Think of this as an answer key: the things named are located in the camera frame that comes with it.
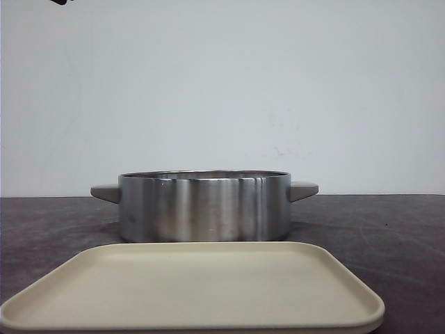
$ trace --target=wall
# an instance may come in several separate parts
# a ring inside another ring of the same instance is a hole
[[[445,193],[445,1],[1,5],[3,196],[196,168]]]

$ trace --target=pot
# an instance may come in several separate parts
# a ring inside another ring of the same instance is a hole
[[[266,170],[129,173],[91,195],[119,204],[129,241],[267,241],[291,229],[290,203],[318,186]]]

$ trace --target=dark gray countertop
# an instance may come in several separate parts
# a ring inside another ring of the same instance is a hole
[[[445,196],[314,196],[288,240],[326,248],[377,292],[374,333],[445,333]],[[118,207],[95,198],[1,199],[1,300],[80,251],[124,242]]]

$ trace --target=beige handle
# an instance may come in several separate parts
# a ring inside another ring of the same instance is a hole
[[[318,185],[312,182],[291,182],[289,200],[295,202],[318,193]]]
[[[92,196],[100,198],[101,200],[107,200],[116,204],[120,202],[120,189],[117,184],[92,186],[90,193]]]

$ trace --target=pot handle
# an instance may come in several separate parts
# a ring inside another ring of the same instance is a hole
[[[295,202],[318,193],[318,185],[312,182],[291,182],[289,201]]]
[[[107,200],[116,204],[120,202],[120,189],[117,184],[92,186],[90,193],[92,196],[100,198],[101,200]]]

